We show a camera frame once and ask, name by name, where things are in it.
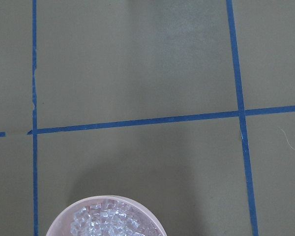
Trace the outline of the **clear ice cubes pile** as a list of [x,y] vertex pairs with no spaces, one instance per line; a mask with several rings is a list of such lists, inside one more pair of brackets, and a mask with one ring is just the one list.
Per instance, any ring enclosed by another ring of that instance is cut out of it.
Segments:
[[103,200],[73,214],[73,236],[160,236],[156,225],[142,212],[121,201]]

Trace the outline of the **pink plastic bowl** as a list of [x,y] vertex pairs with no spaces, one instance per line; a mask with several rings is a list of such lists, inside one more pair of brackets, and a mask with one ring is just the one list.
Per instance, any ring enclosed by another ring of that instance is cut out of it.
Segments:
[[53,223],[49,227],[46,235],[47,236],[70,235],[70,224],[73,221],[73,214],[77,212],[79,209],[81,209],[82,207],[90,206],[96,203],[101,203],[104,200],[121,201],[128,205],[133,206],[134,208],[137,208],[138,211],[140,211],[141,213],[143,213],[150,219],[150,221],[158,228],[162,236],[167,235],[160,221],[148,208],[146,208],[144,205],[142,205],[141,203],[133,199],[122,197],[122,196],[115,196],[115,195],[88,197],[71,204],[56,217],[56,219],[53,221]]

